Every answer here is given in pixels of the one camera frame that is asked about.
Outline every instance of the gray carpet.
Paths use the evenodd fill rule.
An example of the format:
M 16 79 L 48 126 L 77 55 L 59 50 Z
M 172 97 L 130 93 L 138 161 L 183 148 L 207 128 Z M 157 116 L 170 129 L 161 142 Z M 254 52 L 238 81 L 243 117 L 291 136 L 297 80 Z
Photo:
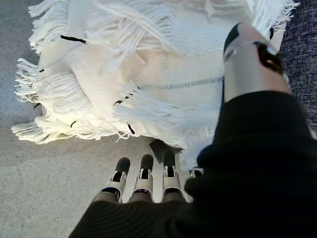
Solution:
M 300 2 L 286 27 L 281 53 L 293 93 L 317 131 L 317 0 Z

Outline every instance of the white yarn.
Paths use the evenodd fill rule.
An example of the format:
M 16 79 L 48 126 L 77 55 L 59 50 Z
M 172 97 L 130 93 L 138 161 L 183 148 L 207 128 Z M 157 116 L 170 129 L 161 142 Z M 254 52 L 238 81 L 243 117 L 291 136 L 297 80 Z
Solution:
M 76 136 L 152 136 L 181 146 L 183 169 L 210 145 L 223 45 L 238 22 L 264 36 L 292 0 L 45 0 L 30 7 L 39 66 L 19 59 L 16 94 L 43 116 L 12 131 L 38 144 Z M 73 37 L 77 42 L 61 39 Z
M 32 17 L 46 13 L 33 21 L 33 35 L 29 38 L 32 49 L 40 53 L 44 47 L 51 46 L 60 40 L 67 26 L 69 0 L 45 0 L 39 5 L 30 6 Z

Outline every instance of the woven fabric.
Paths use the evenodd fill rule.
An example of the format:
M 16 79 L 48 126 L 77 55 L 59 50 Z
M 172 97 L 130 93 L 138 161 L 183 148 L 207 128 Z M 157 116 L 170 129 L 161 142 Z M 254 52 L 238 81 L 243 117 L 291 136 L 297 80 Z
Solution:
M 286 74 L 317 131 L 317 1 L 302 0 L 281 45 Z
M 184 169 L 210 145 L 222 95 L 223 45 L 238 22 L 266 38 L 292 0 L 45 0 L 30 7 L 38 65 L 19 60 L 21 101 L 43 116 L 15 125 L 38 144 L 77 136 L 151 136 L 184 149 Z

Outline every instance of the robotic hand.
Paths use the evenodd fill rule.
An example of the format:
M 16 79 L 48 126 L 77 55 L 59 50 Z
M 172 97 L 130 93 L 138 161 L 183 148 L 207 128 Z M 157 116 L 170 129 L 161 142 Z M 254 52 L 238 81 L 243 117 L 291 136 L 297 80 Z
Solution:
M 130 160 L 128 158 L 121 158 L 113 175 L 102 189 L 93 199 L 96 201 L 108 201 L 112 203 L 122 203 L 122 195 L 126 184 L 130 168 Z M 146 154 L 142 157 L 139 174 L 136 178 L 133 193 L 129 202 L 147 201 L 153 202 L 153 157 Z M 190 171 L 191 178 L 200 176 L 201 172 L 192 170 Z M 163 191 L 161 202 L 180 201 L 185 202 L 182 193 L 179 176 L 175 166 L 175 156 L 170 150 L 163 154 Z

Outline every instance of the silver prosthetic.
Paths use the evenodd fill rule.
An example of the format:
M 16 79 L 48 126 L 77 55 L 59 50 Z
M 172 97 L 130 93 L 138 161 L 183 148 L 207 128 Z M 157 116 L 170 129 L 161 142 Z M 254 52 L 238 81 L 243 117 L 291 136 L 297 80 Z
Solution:
M 180 197 L 179 200 L 185 201 L 175 166 L 175 156 L 172 151 L 165 151 L 163 155 L 163 165 L 163 193 L 161 202 L 167 201 L 166 198 L 169 193 Z
M 133 197 L 137 193 L 145 193 L 150 197 L 150 201 L 153 201 L 153 177 L 152 177 L 152 169 L 153 169 L 153 157 L 152 155 L 146 154 L 142 157 L 140 171 L 137 176 L 134 190 L 130 199 L 130 202 L 136 200 Z
M 240 23 L 229 33 L 224 65 L 224 102 L 258 91 L 291 94 L 277 50 L 248 24 Z
M 102 189 L 93 199 L 95 201 L 109 201 L 122 203 L 122 195 L 125 189 L 127 175 L 130 169 L 130 160 L 121 158 L 105 188 Z

